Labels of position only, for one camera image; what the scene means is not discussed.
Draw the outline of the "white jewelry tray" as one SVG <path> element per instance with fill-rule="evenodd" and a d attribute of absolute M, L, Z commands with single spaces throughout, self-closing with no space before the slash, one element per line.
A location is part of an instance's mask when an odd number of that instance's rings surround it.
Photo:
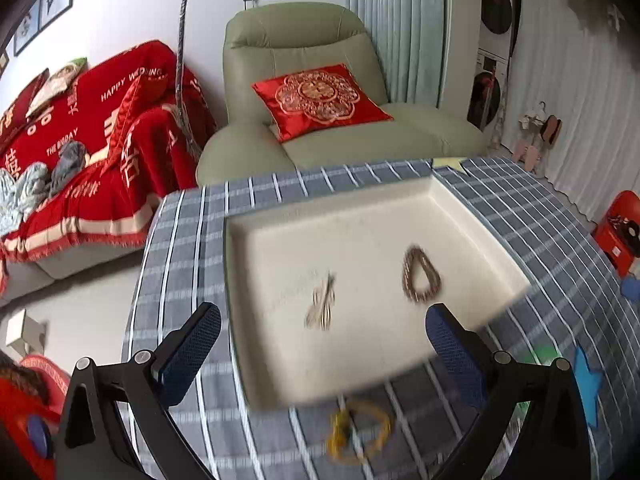
<path fill-rule="evenodd" d="M 228 218 L 228 309 L 247 403 L 319 402 L 427 360 L 425 307 L 402 289 L 411 247 L 442 278 L 438 301 L 469 329 L 529 285 L 498 238 L 432 176 Z"/>

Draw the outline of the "blue star sticker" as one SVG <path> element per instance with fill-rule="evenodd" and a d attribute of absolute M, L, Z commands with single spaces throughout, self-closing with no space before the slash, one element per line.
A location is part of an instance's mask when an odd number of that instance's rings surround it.
<path fill-rule="evenodd" d="M 576 346 L 573 363 L 574 377 L 578 387 L 586 423 L 589 428 L 598 428 L 598 394 L 603 379 L 602 370 L 591 368 L 585 350 Z"/>

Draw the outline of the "grey plaid tablecloth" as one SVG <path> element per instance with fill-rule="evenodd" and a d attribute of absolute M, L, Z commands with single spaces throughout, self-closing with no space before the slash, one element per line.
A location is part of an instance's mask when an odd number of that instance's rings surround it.
<path fill-rule="evenodd" d="M 122 357 L 204 301 L 222 327 L 171 416 L 219 479 L 429 479 L 475 411 L 402 288 L 423 250 L 438 301 L 489 348 L 587 378 L 591 477 L 639 429 L 639 315 L 555 192 L 513 162 L 425 159 L 175 192 L 144 248 Z"/>

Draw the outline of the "red gift box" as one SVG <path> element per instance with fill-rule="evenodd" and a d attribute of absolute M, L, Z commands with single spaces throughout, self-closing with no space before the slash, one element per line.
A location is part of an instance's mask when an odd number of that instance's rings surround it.
<path fill-rule="evenodd" d="M 634 191 L 618 194 L 593 232 L 594 240 L 624 278 L 639 258 L 639 196 Z"/>

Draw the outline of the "yellow star sticker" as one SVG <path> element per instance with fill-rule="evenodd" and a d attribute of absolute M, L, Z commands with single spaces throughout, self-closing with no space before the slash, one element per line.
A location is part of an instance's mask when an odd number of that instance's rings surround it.
<path fill-rule="evenodd" d="M 465 170 L 462 166 L 462 162 L 464 161 L 464 157 L 437 157 L 432 160 L 432 168 L 450 168 L 464 174 Z"/>

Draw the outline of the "red wedding blanket sofa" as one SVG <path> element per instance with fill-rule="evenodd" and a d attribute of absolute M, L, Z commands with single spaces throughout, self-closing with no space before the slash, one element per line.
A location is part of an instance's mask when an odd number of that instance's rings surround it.
<path fill-rule="evenodd" d="M 49 170 L 66 148 L 80 149 L 81 170 L 1 237 L 1 255 L 33 262 L 77 245 L 143 244 L 160 200 L 196 185 L 188 147 L 216 125 L 190 70 L 183 106 L 175 100 L 176 56 L 158 40 L 84 70 L 31 113 L 49 73 L 43 70 L 2 107 L 1 166 L 18 179 L 35 162 Z"/>

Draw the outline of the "grey stuffed toy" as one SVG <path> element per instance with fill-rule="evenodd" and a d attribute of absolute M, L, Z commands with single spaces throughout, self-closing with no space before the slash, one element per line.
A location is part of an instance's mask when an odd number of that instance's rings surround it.
<path fill-rule="evenodd" d="M 62 191 L 85 168 L 87 151 L 78 141 L 67 141 L 58 152 L 58 162 L 51 172 L 49 197 Z"/>

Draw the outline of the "red embroidered cushion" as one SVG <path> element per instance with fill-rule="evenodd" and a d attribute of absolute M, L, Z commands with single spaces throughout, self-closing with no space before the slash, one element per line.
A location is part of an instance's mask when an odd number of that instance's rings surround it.
<path fill-rule="evenodd" d="M 252 89 L 268 108 L 281 144 L 315 131 L 393 119 L 361 90 L 345 64 L 257 81 Z"/>

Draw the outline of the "light blue curtain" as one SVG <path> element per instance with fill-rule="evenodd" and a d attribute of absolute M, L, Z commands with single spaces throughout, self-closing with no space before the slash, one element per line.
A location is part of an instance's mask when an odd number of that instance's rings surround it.
<path fill-rule="evenodd" d="M 346 0 L 363 21 L 392 102 L 437 105 L 445 0 Z"/>

